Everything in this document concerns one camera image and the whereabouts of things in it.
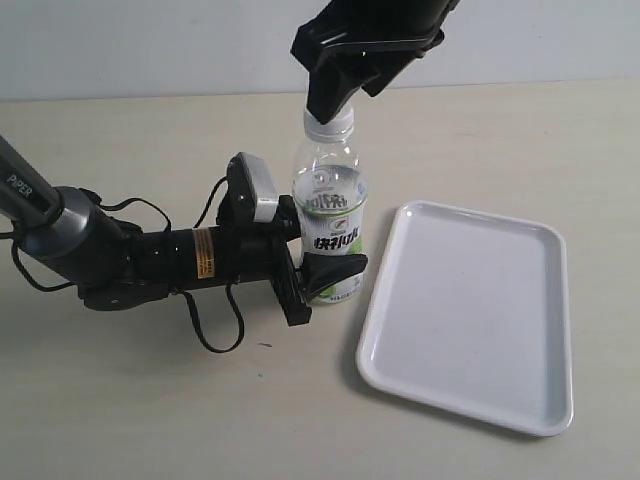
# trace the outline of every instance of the white wall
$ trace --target white wall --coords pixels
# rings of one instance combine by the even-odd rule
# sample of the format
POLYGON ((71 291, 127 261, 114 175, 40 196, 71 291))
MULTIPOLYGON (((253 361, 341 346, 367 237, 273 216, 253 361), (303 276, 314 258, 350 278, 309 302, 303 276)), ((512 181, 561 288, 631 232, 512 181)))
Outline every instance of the white wall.
MULTIPOLYGON (((303 90, 325 4, 0 0, 0 100, 303 90)), ((397 86, 640 76, 637 0, 461 0, 444 30, 397 86)))

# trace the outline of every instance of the white table surface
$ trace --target white table surface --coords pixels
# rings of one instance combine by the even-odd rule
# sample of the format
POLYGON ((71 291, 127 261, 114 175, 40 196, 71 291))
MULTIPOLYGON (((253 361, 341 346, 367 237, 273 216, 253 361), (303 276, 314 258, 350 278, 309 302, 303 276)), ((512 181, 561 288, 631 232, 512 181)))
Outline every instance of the white table surface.
MULTIPOLYGON (((141 196, 187 228, 239 150, 265 158, 288 191, 303 98, 10 103, 0 132, 54 185, 109 203, 141 196)), ((244 285, 246 340, 212 355, 181 298, 88 311, 73 291, 29 288, 1 245, 1 478, 640 477, 640 80, 393 90, 355 103, 371 263, 362 294, 315 309, 310 325, 288 328, 268 284, 244 285), (565 236, 575 419, 563 435, 530 439, 360 379, 355 348, 391 215, 413 199, 565 236)), ((121 217, 162 225, 143 207, 121 217)), ((197 298, 212 339, 230 340, 222 289, 197 298)))

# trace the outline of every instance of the white tray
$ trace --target white tray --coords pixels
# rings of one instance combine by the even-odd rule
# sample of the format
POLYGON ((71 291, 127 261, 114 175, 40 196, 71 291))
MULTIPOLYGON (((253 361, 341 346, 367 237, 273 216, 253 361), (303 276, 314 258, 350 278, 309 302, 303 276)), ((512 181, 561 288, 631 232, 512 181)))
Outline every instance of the white tray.
POLYGON ((538 224, 401 207, 357 354, 380 390, 538 436, 571 423, 566 252, 538 224))

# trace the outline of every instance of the white bottle cap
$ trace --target white bottle cap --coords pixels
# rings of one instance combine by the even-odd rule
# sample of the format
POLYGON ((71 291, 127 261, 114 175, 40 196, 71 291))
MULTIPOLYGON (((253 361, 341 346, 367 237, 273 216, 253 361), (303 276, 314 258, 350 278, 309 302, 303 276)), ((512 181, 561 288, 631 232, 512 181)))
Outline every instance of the white bottle cap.
POLYGON ((335 118, 326 125, 322 125, 311 115, 309 110, 304 110, 304 133, 314 142, 336 143, 346 140, 353 133, 353 107, 347 103, 338 112, 335 118))

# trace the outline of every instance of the plastic bottle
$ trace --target plastic bottle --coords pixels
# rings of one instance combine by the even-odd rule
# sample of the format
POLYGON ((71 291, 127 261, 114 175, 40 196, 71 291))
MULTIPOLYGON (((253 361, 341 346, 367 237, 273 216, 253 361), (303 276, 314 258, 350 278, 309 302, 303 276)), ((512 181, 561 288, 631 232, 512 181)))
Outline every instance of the plastic bottle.
MULTIPOLYGON (((293 198, 302 230, 303 252, 347 255, 362 252, 362 217, 367 184, 360 159, 349 143, 354 113, 350 104, 326 125, 304 112, 306 138, 293 170, 293 198)), ((323 303, 351 298, 362 286, 363 274, 321 293, 323 303)))

